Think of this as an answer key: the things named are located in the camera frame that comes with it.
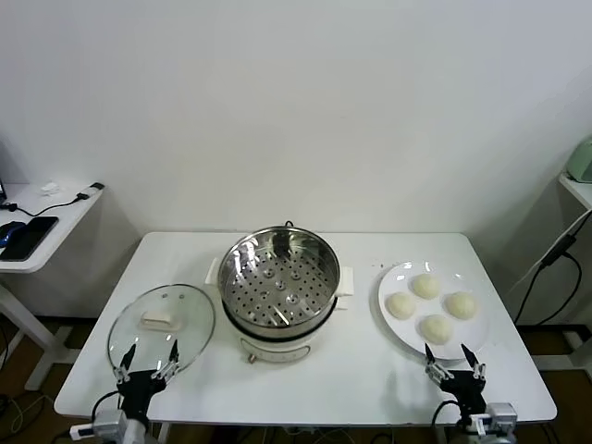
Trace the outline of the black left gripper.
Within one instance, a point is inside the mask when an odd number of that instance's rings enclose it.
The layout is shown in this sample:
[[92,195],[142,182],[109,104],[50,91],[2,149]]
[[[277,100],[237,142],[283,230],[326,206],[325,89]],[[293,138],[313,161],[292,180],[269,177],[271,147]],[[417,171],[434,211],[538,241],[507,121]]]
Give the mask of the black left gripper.
[[154,370],[142,370],[131,372],[132,363],[136,351],[136,344],[133,343],[123,354],[118,367],[114,368],[118,393],[122,396],[121,408],[126,417],[130,420],[147,420],[147,413],[150,402],[155,394],[160,393],[167,387],[166,380],[170,380],[179,370],[179,348],[178,341],[172,344],[168,361],[160,364]]

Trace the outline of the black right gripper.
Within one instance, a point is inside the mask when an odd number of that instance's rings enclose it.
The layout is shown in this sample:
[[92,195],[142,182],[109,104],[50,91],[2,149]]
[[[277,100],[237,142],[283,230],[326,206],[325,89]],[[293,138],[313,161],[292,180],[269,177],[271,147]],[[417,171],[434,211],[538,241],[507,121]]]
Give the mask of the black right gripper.
[[486,385],[486,365],[478,361],[475,353],[464,343],[461,344],[464,357],[471,367],[470,370],[448,371],[439,364],[425,344],[425,373],[440,389],[451,394],[458,403],[461,417],[486,412],[486,402],[482,396]]

